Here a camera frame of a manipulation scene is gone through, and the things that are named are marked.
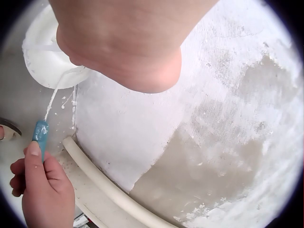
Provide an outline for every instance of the fingernail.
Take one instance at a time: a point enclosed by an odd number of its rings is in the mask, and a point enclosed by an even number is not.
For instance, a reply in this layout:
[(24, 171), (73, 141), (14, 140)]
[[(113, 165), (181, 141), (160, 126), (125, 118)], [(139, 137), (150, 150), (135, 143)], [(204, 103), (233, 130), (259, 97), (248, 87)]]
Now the fingernail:
[(40, 150), (38, 142), (32, 141), (30, 143), (30, 145), (27, 147), (27, 152), (29, 152), (32, 155), (39, 156), (39, 154), (41, 153), (41, 150)]

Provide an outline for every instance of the blue stirring stick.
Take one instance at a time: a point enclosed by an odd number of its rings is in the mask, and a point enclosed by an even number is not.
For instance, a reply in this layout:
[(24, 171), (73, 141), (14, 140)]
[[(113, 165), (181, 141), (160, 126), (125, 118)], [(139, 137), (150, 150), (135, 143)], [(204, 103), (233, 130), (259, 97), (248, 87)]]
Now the blue stirring stick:
[(39, 144), (39, 147), (41, 149), (42, 163), (44, 162), (44, 152), (45, 152), (45, 146), (47, 144), (48, 131), (49, 131), (49, 125), (47, 124), (46, 121), (43, 120), (37, 121), (32, 141), (36, 141)]

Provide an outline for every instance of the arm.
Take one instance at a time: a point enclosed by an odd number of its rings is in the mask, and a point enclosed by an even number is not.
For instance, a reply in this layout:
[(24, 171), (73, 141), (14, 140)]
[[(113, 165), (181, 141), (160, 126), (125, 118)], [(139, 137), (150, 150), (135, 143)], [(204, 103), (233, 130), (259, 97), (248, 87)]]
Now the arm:
[(180, 45), (218, 0), (50, 0), (59, 47), (77, 65), (132, 90), (178, 81)]

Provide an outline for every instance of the white bucket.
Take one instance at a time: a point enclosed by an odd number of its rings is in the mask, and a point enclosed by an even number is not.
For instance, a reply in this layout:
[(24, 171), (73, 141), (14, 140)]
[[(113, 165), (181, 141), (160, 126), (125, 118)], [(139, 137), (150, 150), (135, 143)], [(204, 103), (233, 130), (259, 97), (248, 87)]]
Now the white bucket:
[(58, 22), (48, 5), (30, 25), (22, 44), (25, 65), (41, 85), (55, 89), (70, 88), (84, 81), (94, 71), (71, 63), (56, 41)]

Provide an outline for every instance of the white pipe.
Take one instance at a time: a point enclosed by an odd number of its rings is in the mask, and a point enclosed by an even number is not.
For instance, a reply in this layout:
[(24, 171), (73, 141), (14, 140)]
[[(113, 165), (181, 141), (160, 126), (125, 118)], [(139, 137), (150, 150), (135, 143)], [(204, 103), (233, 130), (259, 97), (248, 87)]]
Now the white pipe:
[(71, 137), (63, 145), (80, 169), (121, 209), (149, 228), (177, 228), (137, 203), (109, 180), (83, 153)]

